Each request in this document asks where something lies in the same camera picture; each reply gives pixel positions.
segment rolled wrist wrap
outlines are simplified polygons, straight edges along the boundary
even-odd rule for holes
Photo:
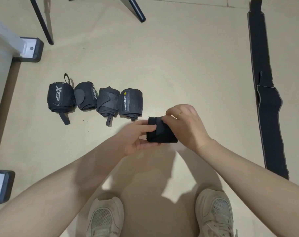
[[[65,77],[68,78],[68,83],[55,82],[49,85],[47,104],[52,112],[59,113],[65,125],[69,125],[70,121],[66,113],[73,110],[75,106],[75,96],[74,89],[70,85],[70,80],[66,73],[64,75],[66,81]]]
[[[146,139],[148,142],[158,143],[177,143],[178,139],[175,137],[167,124],[162,121],[162,117],[149,117],[149,125],[156,125],[156,130],[146,132]]]
[[[143,94],[138,89],[125,89],[120,94],[119,114],[135,121],[143,112]]]
[[[108,117],[106,124],[109,126],[111,118],[118,114],[120,91],[111,87],[100,88],[97,112],[103,117]]]
[[[97,108],[98,94],[90,81],[81,82],[75,87],[75,98],[81,111]]]

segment person's left hand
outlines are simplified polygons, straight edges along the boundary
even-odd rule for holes
[[[156,125],[148,125],[148,120],[140,120],[128,124],[114,135],[113,138],[116,139],[117,144],[121,145],[124,156],[127,156],[138,150],[159,146],[160,143],[150,143],[144,139],[140,139],[141,135],[146,135],[146,132],[155,130]]]

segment person's right hand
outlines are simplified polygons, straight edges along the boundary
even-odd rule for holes
[[[194,152],[212,140],[197,111],[191,105],[182,104],[169,108],[162,120],[170,127],[176,138]]]

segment forearm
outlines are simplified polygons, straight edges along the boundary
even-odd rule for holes
[[[108,139],[22,192],[0,211],[0,236],[57,237],[122,158]]]
[[[299,186],[233,153],[216,141],[198,154],[277,236],[299,236]]]

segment hand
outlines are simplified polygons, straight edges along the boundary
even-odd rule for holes
[[[121,146],[124,156],[127,156],[137,150],[144,150],[160,145],[160,143],[150,143],[139,138],[141,135],[146,135],[146,132],[155,130],[156,125],[148,125],[148,120],[140,120],[128,124],[114,138],[116,139],[116,144]]]
[[[191,105],[182,104],[169,108],[162,120],[176,138],[192,151],[197,152],[211,140],[197,111]]]

